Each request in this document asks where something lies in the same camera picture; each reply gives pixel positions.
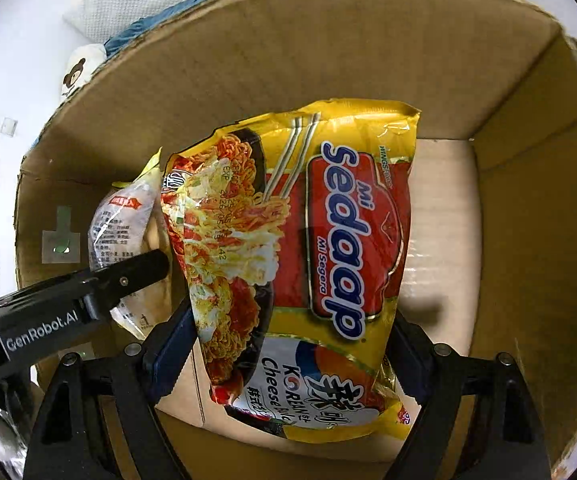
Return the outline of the yellow clear snack packet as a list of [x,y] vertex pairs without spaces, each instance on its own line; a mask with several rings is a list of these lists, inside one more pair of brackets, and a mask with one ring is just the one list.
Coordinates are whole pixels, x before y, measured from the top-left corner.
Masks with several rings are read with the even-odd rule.
[[[159,249],[171,255],[160,208],[162,170],[155,153],[139,176],[115,182],[98,204],[88,231],[89,263],[93,270]],[[121,299],[110,314],[124,330],[143,340],[172,313],[171,276]]]

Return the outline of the yellow Sedaap noodle packet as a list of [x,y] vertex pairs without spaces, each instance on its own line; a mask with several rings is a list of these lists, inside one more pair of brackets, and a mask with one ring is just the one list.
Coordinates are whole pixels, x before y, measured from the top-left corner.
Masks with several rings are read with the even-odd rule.
[[409,434],[386,346],[419,119],[398,101],[318,101],[169,157],[162,211],[230,417],[308,443]]

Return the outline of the cardboard milk box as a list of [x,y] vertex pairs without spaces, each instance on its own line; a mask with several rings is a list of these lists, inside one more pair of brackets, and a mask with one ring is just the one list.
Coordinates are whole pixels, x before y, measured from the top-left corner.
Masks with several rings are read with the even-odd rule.
[[80,269],[98,204],[148,156],[204,159],[234,132],[249,178],[189,259],[269,278],[272,335],[377,376],[397,313],[472,358],[505,351],[543,423],[546,475],[577,468],[577,41],[525,0],[206,0],[132,41],[24,157],[27,286]]

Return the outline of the bear print long pillow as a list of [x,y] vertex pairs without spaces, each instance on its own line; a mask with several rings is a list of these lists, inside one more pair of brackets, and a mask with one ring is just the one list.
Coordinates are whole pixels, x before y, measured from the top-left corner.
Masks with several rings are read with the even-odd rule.
[[67,100],[77,89],[87,84],[106,58],[103,44],[86,44],[72,51],[62,79],[61,100]]

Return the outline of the white wall switch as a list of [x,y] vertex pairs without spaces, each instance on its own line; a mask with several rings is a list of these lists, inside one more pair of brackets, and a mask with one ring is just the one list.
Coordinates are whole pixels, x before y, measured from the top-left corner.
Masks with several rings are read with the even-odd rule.
[[4,134],[4,136],[15,136],[16,127],[16,119],[5,117],[2,122],[0,133]]

